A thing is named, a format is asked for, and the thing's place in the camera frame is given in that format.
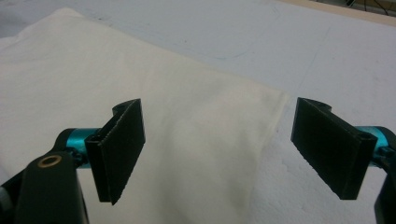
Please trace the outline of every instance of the wooden edge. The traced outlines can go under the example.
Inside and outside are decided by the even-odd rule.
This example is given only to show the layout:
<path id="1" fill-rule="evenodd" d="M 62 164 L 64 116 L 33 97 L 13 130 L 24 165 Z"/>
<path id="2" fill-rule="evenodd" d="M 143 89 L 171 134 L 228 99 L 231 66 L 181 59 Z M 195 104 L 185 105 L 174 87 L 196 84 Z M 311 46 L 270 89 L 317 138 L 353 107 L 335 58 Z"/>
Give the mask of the wooden edge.
<path id="1" fill-rule="evenodd" d="M 309 0 L 279 0 L 279 1 L 293 4 L 295 6 L 309 7 L 309 8 L 313 8 L 313 9 L 317 9 L 317 10 L 321 10 L 321 11 L 330 12 L 333 14 L 338 14 L 338 15 L 347 16 L 347 17 L 351 17 L 351 18 L 361 19 L 364 21 L 372 21 L 372 22 L 396 27 L 396 18 L 395 17 L 375 14 L 372 12 L 360 11 L 360 10 L 356 10 L 356 9 L 348 8 L 348 7 L 338 7 L 338 6 L 323 4 L 323 3 L 319 3 L 319 2 L 312 2 Z"/>

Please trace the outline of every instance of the white table surface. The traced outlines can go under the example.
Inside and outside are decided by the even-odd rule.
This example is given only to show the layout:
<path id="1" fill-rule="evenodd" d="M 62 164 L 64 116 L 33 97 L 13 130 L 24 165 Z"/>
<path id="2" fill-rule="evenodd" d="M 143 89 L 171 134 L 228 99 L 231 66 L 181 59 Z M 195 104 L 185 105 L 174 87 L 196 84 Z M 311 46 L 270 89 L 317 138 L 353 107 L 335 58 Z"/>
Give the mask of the white table surface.
<path id="1" fill-rule="evenodd" d="M 0 37 L 61 7 L 292 96 L 262 154 L 249 223 L 375 223 L 384 172 L 369 168 L 359 199 L 340 201 L 290 134 L 298 96 L 353 125 L 396 130 L 395 27 L 271 0 L 4 0 Z"/>

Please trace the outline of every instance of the black rubber pad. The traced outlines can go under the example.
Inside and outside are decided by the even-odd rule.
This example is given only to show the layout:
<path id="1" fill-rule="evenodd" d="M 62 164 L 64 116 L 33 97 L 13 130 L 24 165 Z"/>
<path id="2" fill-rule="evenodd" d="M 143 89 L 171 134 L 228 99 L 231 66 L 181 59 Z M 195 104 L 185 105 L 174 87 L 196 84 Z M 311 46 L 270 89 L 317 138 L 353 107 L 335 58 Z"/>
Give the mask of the black rubber pad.
<path id="1" fill-rule="evenodd" d="M 114 117 L 85 140 L 101 202 L 115 204 L 136 165 L 145 134 L 140 100 L 113 108 Z"/>
<path id="2" fill-rule="evenodd" d="M 299 98 L 291 141 L 340 199 L 355 200 L 377 139 L 338 118 L 331 109 Z"/>

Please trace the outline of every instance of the white towel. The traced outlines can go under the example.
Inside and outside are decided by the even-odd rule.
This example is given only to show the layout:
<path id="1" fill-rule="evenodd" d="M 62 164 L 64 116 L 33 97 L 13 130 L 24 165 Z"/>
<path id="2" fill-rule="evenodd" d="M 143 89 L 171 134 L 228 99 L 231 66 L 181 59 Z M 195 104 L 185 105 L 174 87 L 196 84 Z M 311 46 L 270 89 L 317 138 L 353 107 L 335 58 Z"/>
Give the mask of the white towel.
<path id="1" fill-rule="evenodd" d="M 135 98 L 147 143 L 119 202 L 78 172 L 91 223 L 245 223 L 287 95 L 67 8 L 0 39 L 0 164 L 15 175 L 63 129 L 101 128 Z"/>

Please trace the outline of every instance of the cable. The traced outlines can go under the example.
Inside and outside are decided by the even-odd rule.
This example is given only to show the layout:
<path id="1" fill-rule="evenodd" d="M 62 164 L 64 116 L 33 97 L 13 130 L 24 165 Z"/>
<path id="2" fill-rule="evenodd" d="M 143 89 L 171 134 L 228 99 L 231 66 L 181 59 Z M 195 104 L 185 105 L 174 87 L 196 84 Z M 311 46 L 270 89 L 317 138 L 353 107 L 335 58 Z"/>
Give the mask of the cable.
<path id="1" fill-rule="evenodd" d="M 374 2 L 375 2 L 379 7 L 381 7 L 382 9 L 384 9 L 385 14 L 387 14 L 387 16 L 389 15 L 388 12 L 387 12 L 387 10 L 386 10 L 381 4 L 379 4 L 379 2 L 377 2 L 376 0 L 374 0 Z"/>

